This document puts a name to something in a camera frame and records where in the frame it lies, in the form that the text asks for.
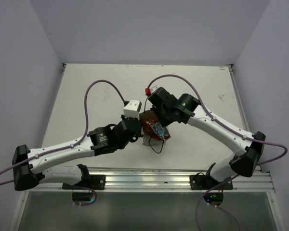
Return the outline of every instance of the white surface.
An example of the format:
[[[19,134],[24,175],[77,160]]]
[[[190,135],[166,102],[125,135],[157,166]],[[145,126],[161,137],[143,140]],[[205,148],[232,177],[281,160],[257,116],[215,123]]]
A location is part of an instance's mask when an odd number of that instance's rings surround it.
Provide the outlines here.
[[[270,0],[31,0],[64,63],[233,64]]]
[[[145,88],[155,77],[173,73],[187,78],[199,90],[205,104],[216,114],[242,127],[231,77],[227,67],[68,64],[47,128],[43,146],[50,146],[78,137],[84,131],[83,97],[95,80],[112,81],[126,100],[145,102]],[[169,77],[156,82],[176,97],[193,94],[183,81]],[[123,103],[115,90],[105,83],[93,86],[88,96],[90,129],[118,123]],[[124,150],[98,157],[79,159],[64,165],[79,163],[89,167],[127,167],[163,169],[207,169],[213,162],[231,154],[223,144],[205,132],[189,125],[169,126],[171,139],[162,154],[156,154],[142,141],[130,143]]]
[[[17,146],[41,146],[60,66],[30,2],[0,0],[0,171]],[[0,182],[12,178],[9,171]],[[13,184],[0,186],[0,231],[8,230],[19,194]]]
[[[289,0],[271,0],[235,64],[235,77],[250,130],[289,148]],[[281,152],[265,147],[262,160]],[[271,172],[289,231],[289,153],[262,168]]]

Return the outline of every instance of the black cable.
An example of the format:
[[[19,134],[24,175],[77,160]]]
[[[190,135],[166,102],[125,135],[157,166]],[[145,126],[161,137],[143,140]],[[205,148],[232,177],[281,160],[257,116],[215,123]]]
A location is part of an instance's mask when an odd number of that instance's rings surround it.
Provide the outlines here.
[[[152,145],[150,144],[151,139],[152,139],[152,137],[150,137],[150,139],[149,139],[149,145],[150,145],[150,147],[152,148],[152,150],[153,150],[155,153],[160,154],[160,153],[162,152],[162,150],[163,150],[164,142],[165,142],[165,141],[163,140],[162,147],[160,148],[160,151],[157,152],[157,151],[154,150],[154,148],[153,148]]]
[[[90,192],[92,192],[93,194],[94,194],[94,199],[91,199],[91,201],[89,202],[89,203],[85,203],[85,204],[82,204],[81,202],[79,202],[79,203],[75,203],[76,205],[79,205],[79,206],[88,206],[88,205],[92,205],[95,201],[96,201],[96,199],[97,199],[97,194],[96,194],[96,192],[93,190],[93,189],[91,189],[91,188],[88,188],[88,187],[79,187],[79,186],[75,186],[75,185],[70,185],[70,187],[72,188],[72,189],[78,189],[78,190],[89,190]]]
[[[202,174],[202,175],[204,175],[202,172],[199,172],[199,173],[197,173],[196,175],[195,175],[195,179],[196,179],[196,183],[198,184],[198,185],[200,185],[199,184],[199,182],[198,182],[198,178],[197,178],[197,176],[199,176],[200,174]]]
[[[146,98],[145,103],[144,103],[144,112],[145,112],[145,106],[146,106],[147,100],[148,100],[148,97]]]

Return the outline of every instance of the white tabletop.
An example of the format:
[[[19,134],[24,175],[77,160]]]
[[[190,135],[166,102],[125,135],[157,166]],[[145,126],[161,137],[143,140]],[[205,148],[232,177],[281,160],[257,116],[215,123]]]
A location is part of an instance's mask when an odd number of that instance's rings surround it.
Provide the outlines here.
[[[144,104],[144,90],[148,83],[163,74],[183,76],[199,91],[210,110],[230,123],[243,127],[228,67],[67,64],[43,147],[82,136],[85,127],[83,98],[87,87],[93,81],[107,79],[119,88],[125,100],[138,99]],[[173,77],[160,79],[156,85],[163,86],[177,98],[183,93],[195,95],[186,83]],[[89,94],[88,111],[90,131],[111,123],[117,124],[123,113],[123,104],[110,85],[98,83]],[[165,143],[161,154],[156,154],[150,147],[144,146],[140,138],[136,143],[129,143],[124,150],[62,165],[202,170],[231,154],[222,143],[189,125],[172,123],[169,131],[172,137]]]

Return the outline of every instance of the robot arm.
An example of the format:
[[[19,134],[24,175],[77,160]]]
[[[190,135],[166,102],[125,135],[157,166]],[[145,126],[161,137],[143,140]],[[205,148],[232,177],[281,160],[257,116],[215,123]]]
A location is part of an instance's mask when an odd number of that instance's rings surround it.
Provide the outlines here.
[[[213,115],[211,119],[200,105],[199,100],[189,94],[183,94],[177,99],[160,87],[151,91],[148,100],[152,103],[152,110],[163,127],[172,122],[189,124],[210,134],[233,152],[229,158],[212,164],[205,176],[199,176],[201,179],[197,182],[201,182],[204,188],[211,188],[235,174],[245,177],[252,176],[262,154],[263,145],[249,141],[246,138],[264,141],[264,134],[261,132],[252,134],[240,129],[212,111],[210,111]],[[216,123],[215,119],[242,134],[243,138],[226,130]]]
[[[13,165],[32,158],[29,162],[13,169],[15,190],[23,191],[37,186],[39,183],[66,183],[87,187],[90,175],[84,165],[75,167],[58,166],[67,161],[113,153],[124,149],[129,142],[135,142],[141,137],[142,124],[139,120],[141,102],[130,100],[124,107],[122,121],[117,125],[110,124],[90,131],[78,145],[75,142],[81,138],[61,143],[55,146],[29,150],[26,145],[16,148]],[[40,153],[57,150],[39,156]]]

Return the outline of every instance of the snack bag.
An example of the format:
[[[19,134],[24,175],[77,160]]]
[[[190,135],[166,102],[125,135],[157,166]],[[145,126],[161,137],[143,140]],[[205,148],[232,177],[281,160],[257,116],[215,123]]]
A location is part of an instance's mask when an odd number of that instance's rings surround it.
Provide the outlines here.
[[[153,111],[147,110],[140,113],[140,120],[143,124],[144,145],[153,146],[162,144],[170,138],[168,129],[161,126]]]

